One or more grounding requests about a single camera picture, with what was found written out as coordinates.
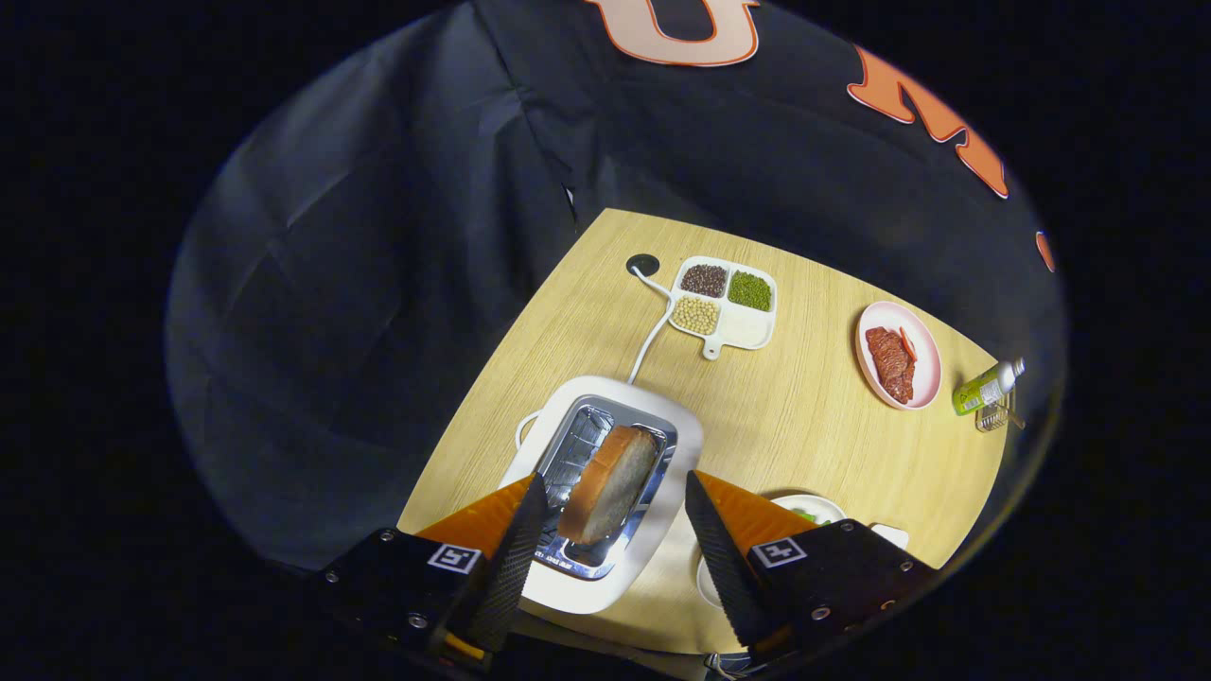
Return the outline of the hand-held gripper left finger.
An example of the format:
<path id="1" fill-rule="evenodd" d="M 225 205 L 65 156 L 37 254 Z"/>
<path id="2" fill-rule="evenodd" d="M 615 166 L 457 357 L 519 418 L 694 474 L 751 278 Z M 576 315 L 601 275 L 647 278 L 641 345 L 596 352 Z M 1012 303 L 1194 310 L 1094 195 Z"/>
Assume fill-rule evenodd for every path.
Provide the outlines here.
<path id="1" fill-rule="evenodd" d="M 532 473 L 414 533 L 374 530 L 317 572 L 317 603 L 420 668 L 488 668 L 549 513 Z"/>

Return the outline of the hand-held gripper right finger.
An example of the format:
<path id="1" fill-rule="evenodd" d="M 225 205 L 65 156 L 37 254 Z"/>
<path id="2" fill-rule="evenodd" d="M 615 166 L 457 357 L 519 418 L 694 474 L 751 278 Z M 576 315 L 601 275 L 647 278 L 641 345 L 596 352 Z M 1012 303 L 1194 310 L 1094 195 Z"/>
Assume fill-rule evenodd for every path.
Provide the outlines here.
<path id="1" fill-rule="evenodd" d="M 731 633 L 756 663 L 828 654 L 939 580 L 857 520 L 815 523 L 700 470 L 687 476 L 685 513 Z"/>

